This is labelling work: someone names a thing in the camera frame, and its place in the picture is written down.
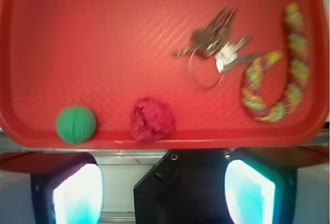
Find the textured tray surface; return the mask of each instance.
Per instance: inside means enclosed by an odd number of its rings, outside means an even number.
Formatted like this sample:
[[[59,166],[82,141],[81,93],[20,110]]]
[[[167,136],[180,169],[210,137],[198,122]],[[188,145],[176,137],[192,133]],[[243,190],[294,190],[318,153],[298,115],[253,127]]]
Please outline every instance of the textured tray surface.
[[[7,37],[9,51],[1,60],[7,61],[9,74],[2,84],[9,85],[10,98],[2,103],[10,108],[3,110],[2,105],[1,111],[4,130],[15,133],[15,140],[24,146],[70,147],[55,133],[56,117],[69,105],[88,106],[97,117],[98,131],[90,142],[80,145],[82,148],[266,146],[278,140],[299,143],[310,136],[302,137],[299,130],[315,129],[318,122],[311,112],[324,112],[324,99],[316,88],[320,79],[315,73],[317,60],[324,59],[317,58],[312,16],[317,9],[312,0],[5,2],[11,3],[11,11],[2,6],[3,15],[10,19],[8,33],[2,34],[3,39]],[[287,80],[282,21],[283,8],[290,2],[297,2],[304,15],[311,80],[299,108],[281,122],[255,122],[241,107],[239,89],[246,65],[234,68],[220,85],[205,91],[190,81],[188,57],[175,59],[171,55],[189,45],[191,32],[205,27],[222,8],[237,9],[230,41],[253,36],[239,54],[271,50],[284,54],[268,72],[261,92],[265,101],[273,104]],[[205,83],[216,80],[213,60],[196,60],[195,66]],[[130,141],[130,112],[145,96],[172,106],[177,124],[172,142],[140,146]],[[200,139],[209,141],[188,141]]]

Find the keychain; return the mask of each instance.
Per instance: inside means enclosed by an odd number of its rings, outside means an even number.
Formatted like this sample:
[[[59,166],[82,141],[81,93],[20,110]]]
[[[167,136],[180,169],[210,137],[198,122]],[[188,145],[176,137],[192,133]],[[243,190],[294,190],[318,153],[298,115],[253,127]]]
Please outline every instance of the keychain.
[[[189,74],[193,83],[199,88],[210,89],[218,85],[223,78],[224,73],[229,72],[239,63],[250,63],[261,55],[238,56],[237,51],[246,45],[251,37],[242,38],[235,43],[229,43],[230,25],[233,22],[235,11],[229,12],[223,9],[205,29],[195,29],[191,35],[194,43],[184,49],[180,49],[173,54],[176,57],[190,54]],[[204,58],[213,56],[216,60],[219,80],[213,85],[202,84],[194,74],[193,59],[195,54],[199,54]]]

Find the green and yellow rope toy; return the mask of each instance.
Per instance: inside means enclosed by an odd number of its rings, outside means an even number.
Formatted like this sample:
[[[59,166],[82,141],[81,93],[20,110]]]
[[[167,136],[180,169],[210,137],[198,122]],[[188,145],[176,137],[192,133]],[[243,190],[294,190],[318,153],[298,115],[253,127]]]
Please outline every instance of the green and yellow rope toy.
[[[295,3],[288,5],[285,9],[285,27],[289,34],[288,49],[291,62],[288,85],[280,101],[269,108],[258,95],[265,72],[281,59],[280,52],[271,52],[255,59],[244,75],[241,92],[242,104],[247,112],[258,121],[278,122],[293,112],[301,103],[303,91],[308,83],[308,47],[304,37],[303,18]]]

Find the key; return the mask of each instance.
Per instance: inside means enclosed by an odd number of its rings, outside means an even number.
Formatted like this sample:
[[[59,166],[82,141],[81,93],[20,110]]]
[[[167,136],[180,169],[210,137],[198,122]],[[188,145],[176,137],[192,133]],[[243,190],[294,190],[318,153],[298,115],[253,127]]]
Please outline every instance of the key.
[[[219,51],[229,39],[229,27],[235,16],[234,11],[226,13],[222,10],[205,29],[195,29],[191,35],[194,43],[184,49],[180,49],[173,54],[176,57],[197,53],[209,57]]]
[[[262,55],[238,56],[237,51],[251,41],[251,37],[245,37],[235,43],[226,43],[223,48],[215,54],[216,65],[219,73],[228,72],[240,63],[250,63]]]

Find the red pom-pom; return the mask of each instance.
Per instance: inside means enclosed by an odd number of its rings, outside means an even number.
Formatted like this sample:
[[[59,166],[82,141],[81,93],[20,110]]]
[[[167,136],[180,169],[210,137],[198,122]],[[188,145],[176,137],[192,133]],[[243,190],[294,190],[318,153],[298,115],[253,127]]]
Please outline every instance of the red pom-pom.
[[[131,115],[131,135],[136,141],[153,142],[170,136],[175,120],[167,103],[151,98],[139,99]]]

